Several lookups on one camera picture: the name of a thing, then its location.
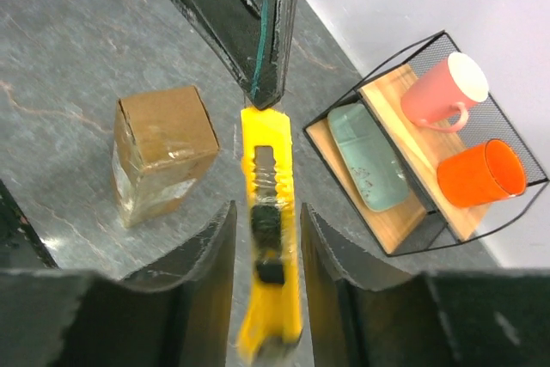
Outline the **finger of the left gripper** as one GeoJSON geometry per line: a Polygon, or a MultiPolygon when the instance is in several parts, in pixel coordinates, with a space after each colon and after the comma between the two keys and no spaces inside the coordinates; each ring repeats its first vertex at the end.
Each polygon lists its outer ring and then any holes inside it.
{"type": "Polygon", "coordinates": [[[259,110],[284,95],[298,0],[170,0],[259,110]]]}

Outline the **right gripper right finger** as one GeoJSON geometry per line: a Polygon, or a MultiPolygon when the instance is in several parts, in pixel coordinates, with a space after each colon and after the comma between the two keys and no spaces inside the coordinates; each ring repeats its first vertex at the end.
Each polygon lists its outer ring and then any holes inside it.
{"type": "Polygon", "coordinates": [[[300,213],[318,366],[546,366],[546,270],[412,275],[300,213]]]}

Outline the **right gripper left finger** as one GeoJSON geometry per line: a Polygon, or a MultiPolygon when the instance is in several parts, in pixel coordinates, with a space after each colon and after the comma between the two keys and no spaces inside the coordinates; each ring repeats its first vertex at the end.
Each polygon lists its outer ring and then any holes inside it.
{"type": "Polygon", "coordinates": [[[120,281],[3,270],[2,365],[224,365],[236,224],[235,203],[226,202],[193,237],[120,281]]]}

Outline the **yellow utility knife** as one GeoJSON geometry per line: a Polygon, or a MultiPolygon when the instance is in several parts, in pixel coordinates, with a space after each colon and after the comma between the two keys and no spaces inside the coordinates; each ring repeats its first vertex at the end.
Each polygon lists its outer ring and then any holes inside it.
{"type": "Polygon", "coordinates": [[[278,363],[303,332],[290,118],[241,110],[241,168],[252,241],[252,283],[236,342],[252,366],[278,363]]]}

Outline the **brown cardboard express box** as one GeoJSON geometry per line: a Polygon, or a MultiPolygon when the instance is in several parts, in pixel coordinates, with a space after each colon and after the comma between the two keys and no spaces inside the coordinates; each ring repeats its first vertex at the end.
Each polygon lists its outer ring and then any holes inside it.
{"type": "Polygon", "coordinates": [[[120,98],[113,126],[112,183],[130,228],[180,207],[219,152],[196,86],[120,98]]]}

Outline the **orange glass cup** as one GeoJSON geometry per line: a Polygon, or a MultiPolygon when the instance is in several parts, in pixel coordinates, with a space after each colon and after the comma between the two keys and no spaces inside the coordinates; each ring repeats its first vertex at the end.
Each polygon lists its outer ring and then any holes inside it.
{"type": "Polygon", "coordinates": [[[519,155],[491,139],[442,161],[437,183],[452,205],[470,208],[524,194],[527,175],[519,155]]]}

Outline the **teal rectangular plate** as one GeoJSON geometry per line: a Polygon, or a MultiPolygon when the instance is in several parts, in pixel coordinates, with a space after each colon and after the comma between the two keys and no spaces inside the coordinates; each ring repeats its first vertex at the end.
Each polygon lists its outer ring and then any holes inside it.
{"type": "Polygon", "coordinates": [[[360,103],[332,109],[329,130],[361,200],[374,212],[403,203],[410,192],[394,150],[373,116],[360,103]]]}

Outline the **pink ceramic mug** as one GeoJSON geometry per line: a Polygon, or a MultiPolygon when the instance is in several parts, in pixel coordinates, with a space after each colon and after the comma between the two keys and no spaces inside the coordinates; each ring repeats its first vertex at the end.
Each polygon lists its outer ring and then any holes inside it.
{"type": "Polygon", "coordinates": [[[415,125],[454,133],[468,122],[469,109],[488,95],[489,83],[480,66],[467,54],[452,52],[407,90],[400,106],[415,125]]]}

